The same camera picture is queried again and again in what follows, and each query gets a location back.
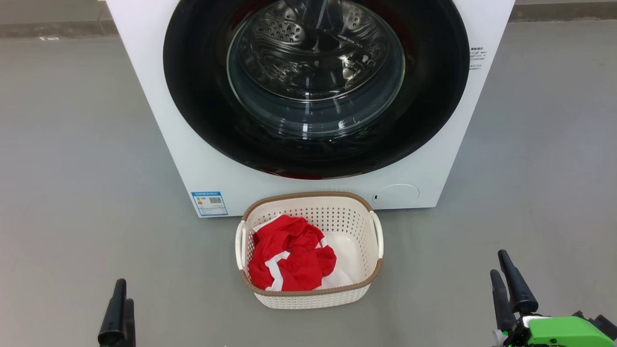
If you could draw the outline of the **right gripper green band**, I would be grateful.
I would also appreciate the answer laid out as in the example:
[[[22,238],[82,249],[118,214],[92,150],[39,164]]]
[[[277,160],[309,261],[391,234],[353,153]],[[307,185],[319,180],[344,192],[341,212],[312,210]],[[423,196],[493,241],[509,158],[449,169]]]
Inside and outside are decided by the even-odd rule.
[[[536,313],[538,301],[509,253],[499,250],[498,258],[508,289],[500,272],[492,269],[492,299],[498,328],[493,331],[492,347],[603,347],[603,332],[577,316],[528,315],[516,321],[514,313]]]

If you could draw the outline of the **black round glass washer door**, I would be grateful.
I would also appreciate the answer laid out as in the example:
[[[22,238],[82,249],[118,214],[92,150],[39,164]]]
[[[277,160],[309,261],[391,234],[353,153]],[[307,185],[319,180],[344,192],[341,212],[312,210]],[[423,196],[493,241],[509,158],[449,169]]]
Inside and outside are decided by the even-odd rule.
[[[377,171],[425,145],[469,81],[453,0],[179,0],[168,90],[214,149],[272,175]]]

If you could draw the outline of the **red garment with white stripes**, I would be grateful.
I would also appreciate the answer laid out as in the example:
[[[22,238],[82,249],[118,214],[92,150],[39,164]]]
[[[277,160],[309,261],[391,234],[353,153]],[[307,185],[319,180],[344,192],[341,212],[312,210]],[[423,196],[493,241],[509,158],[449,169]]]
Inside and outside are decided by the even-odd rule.
[[[322,286],[337,256],[322,231],[303,217],[279,215],[253,227],[248,262],[252,284],[264,291],[304,292]]]

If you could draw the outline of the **cream laundry basket brown rim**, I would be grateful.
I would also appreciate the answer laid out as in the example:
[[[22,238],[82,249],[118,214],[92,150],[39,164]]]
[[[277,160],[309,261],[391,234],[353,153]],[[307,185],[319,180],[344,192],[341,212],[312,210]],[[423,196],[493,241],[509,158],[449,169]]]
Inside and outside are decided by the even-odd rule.
[[[253,227],[279,215],[303,217],[324,235],[342,234],[358,247],[354,284],[325,290],[275,292],[256,288],[248,262],[253,250]],[[241,279],[263,305],[271,309],[320,309],[361,299],[383,267],[384,236],[372,206],[349,192],[306,192],[279,195],[254,202],[244,213],[235,237],[235,257]]]

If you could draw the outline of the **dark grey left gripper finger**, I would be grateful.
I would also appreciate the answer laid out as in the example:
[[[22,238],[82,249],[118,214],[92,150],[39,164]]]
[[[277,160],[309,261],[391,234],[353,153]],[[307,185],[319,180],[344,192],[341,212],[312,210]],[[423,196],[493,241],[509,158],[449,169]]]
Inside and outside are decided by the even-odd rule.
[[[125,347],[136,347],[136,325],[132,299],[125,300],[125,337]]]
[[[117,279],[99,330],[100,347],[116,347],[126,340],[123,321],[125,300],[126,280]]]

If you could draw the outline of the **blue energy label sticker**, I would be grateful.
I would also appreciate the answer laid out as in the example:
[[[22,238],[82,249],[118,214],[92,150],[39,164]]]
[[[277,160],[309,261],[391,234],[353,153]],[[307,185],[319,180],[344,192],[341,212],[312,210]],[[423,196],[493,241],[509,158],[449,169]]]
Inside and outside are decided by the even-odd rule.
[[[200,218],[228,216],[220,191],[191,192],[191,198]]]

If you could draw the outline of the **red garment with white panels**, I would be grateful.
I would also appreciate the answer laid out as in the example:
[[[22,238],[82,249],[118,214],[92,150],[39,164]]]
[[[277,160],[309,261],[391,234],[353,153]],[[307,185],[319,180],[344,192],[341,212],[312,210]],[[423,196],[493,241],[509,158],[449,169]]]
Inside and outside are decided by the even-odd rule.
[[[322,279],[321,286],[315,290],[325,290],[354,284],[358,247],[355,242],[342,234],[326,234],[323,239],[333,249],[336,262],[333,272]]]

